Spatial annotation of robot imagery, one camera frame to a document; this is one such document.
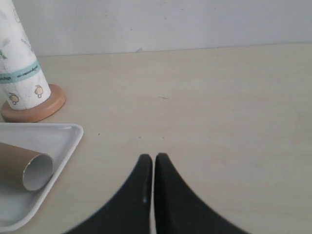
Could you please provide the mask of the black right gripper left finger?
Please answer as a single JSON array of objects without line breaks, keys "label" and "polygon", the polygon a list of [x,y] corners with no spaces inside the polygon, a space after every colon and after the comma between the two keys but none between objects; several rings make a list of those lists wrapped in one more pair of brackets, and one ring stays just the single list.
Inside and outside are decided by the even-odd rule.
[{"label": "black right gripper left finger", "polygon": [[115,195],[68,234],[149,234],[153,162],[139,156],[132,172]]}]

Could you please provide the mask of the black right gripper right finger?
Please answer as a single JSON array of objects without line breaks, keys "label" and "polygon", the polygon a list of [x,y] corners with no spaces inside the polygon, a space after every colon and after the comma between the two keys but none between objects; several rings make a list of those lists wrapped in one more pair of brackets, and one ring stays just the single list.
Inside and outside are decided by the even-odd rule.
[{"label": "black right gripper right finger", "polygon": [[246,233],[207,206],[166,153],[159,153],[155,160],[155,221],[158,234]]}]

